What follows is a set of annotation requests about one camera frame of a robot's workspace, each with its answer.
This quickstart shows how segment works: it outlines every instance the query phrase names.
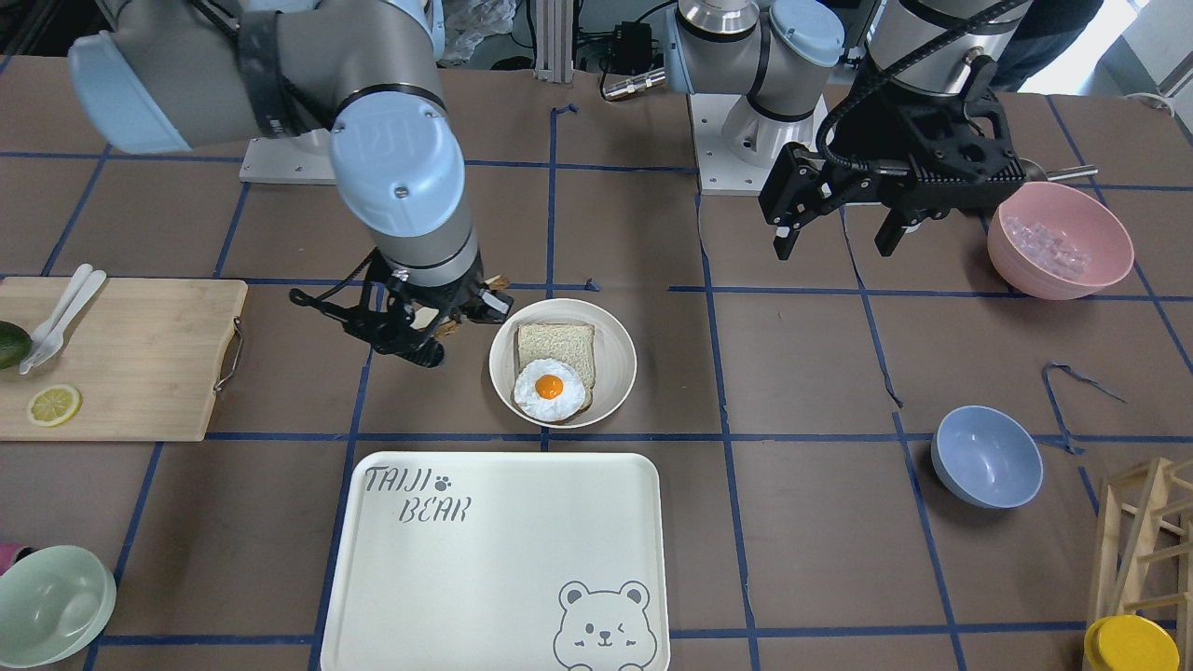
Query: egg white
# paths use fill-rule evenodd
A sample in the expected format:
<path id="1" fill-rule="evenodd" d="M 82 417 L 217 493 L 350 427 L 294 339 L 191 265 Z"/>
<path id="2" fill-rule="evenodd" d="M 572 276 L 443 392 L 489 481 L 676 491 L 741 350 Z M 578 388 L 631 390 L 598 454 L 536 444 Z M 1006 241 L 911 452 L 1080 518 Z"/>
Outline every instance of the egg white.
<path id="1" fill-rule="evenodd" d="M 544 375 L 562 380 L 563 393 L 554 399 L 539 396 L 534 383 Z M 556 359 L 534 359 L 514 381 L 514 402 L 539 421 L 560 421 L 575 414 L 585 404 L 585 384 L 570 365 Z"/>

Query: white tray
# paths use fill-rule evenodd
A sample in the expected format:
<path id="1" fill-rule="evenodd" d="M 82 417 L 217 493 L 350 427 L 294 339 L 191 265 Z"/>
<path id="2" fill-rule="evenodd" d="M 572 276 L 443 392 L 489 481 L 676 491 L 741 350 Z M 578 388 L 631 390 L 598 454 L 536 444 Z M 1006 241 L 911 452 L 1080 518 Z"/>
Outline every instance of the white tray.
<path id="1" fill-rule="evenodd" d="M 659 500 L 635 454 L 366 457 L 323 671 L 666 670 Z"/>

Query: blue bowl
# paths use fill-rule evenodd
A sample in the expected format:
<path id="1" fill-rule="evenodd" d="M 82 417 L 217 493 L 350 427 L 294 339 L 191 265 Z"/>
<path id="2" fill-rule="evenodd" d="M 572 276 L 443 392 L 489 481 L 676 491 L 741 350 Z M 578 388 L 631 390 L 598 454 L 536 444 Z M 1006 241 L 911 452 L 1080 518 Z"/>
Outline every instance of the blue bowl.
<path id="1" fill-rule="evenodd" d="M 1018 421 L 985 406 L 945 415 L 932 437 L 937 475 L 962 500 L 982 507 L 1018 507 L 1044 484 L 1044 462 Z"/>

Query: yellow container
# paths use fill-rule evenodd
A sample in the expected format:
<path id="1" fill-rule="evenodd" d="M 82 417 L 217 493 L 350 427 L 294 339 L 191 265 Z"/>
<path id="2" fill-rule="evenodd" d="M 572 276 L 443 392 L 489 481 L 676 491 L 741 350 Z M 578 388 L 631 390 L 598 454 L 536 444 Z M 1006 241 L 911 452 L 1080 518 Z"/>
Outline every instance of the yellow container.
<path id="1" fill-rule="evenodd" d="M 1102 617 L 1086 630 L 1094 671 L 1176 671 L 1180 653 L 1168 632 L 1138 615 Z"/>

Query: toast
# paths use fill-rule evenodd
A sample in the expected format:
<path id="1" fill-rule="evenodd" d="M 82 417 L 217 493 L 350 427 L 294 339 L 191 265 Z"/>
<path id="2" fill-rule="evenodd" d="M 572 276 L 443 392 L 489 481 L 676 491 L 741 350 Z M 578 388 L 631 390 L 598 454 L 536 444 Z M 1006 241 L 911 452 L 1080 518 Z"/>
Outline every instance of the toast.
<path id="1" fill-rule="evenodd" d="M 534 359 L 556 359 L 574 368 L 585 386 L 585 404 L 576 412 L 583 412 L 593 405 L 596 386 L 595 336 L 592 324 L 523 324 L 514 339 L 514 364 L 518 373 Z"/>

